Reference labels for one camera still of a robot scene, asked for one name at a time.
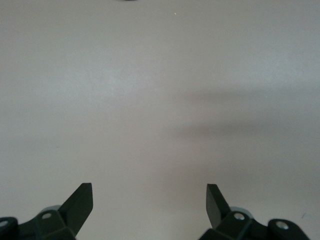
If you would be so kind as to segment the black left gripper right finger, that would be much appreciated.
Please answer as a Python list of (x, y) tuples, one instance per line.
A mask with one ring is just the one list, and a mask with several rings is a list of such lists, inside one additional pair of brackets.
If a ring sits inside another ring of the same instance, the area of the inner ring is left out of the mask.
[(246, 210), (231, 208), (216, 184), (206, 186), (206, 212), (211, 223), (201, 240), (308, 240), (294, 222), (274, 218), (267, 225)]

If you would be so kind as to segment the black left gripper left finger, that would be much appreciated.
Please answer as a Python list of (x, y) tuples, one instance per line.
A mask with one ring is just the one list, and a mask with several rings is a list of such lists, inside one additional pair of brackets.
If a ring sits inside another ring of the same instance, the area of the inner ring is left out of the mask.
[(93, 210), (91, 183), (82, 183), (62, 204), (43, 209), (31, 220), (0, 219), (2, 240), (75, 240)]

